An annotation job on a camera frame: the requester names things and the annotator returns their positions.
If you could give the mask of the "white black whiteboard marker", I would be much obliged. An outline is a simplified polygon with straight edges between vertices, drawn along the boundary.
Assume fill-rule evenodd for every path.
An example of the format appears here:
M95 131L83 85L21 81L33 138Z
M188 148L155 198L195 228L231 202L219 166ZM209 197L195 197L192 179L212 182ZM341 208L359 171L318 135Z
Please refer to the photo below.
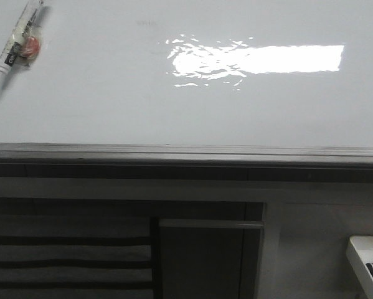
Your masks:
M0 55L0 83L11 71L32 37L32 28L44 1L28 1Z

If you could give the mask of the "large white whiteboard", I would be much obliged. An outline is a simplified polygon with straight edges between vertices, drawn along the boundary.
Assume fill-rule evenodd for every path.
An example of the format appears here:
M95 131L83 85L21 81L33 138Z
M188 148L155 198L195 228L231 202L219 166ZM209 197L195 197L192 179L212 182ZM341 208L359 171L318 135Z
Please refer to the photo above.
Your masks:
M373 148L373 1L47 1L0 143Z

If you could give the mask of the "dark grey cabinet panel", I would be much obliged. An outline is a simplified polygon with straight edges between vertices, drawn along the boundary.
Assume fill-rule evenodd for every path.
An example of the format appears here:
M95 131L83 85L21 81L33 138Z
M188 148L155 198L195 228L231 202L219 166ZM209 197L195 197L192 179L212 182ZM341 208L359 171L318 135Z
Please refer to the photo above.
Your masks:
M164 298L255 298L262 222L162 219Z

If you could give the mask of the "red round magnet on marker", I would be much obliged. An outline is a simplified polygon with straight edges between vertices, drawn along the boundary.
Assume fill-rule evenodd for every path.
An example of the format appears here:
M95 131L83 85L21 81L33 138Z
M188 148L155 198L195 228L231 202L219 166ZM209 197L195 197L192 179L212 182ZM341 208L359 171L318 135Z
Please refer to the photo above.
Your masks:
M35 36L27 38L20 56L24 59L34 59L40 51L40 40Z

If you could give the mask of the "grey black striped panel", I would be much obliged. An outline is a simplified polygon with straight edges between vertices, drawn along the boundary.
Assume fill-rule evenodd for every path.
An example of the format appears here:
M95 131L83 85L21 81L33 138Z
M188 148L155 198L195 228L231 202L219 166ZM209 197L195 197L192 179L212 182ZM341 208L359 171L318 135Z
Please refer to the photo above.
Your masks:
M146 217L0 216L0 298L161 298Z

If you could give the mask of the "white plastic marker tray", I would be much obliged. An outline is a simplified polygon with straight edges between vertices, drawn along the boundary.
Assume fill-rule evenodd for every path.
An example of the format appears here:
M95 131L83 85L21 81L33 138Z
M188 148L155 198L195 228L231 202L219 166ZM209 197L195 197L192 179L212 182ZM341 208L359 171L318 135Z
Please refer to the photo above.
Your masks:
M346 256L367 298L373 298L373 278L366 263L373 263L373 236L349 238Z

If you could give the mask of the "dark whiteboard bottom frame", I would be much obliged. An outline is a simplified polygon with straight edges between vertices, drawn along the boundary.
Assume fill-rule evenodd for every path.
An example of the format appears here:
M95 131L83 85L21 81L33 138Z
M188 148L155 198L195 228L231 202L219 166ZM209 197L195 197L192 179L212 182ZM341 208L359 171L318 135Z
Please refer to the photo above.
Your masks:
M373 148L0 143L0 177L373 183Z

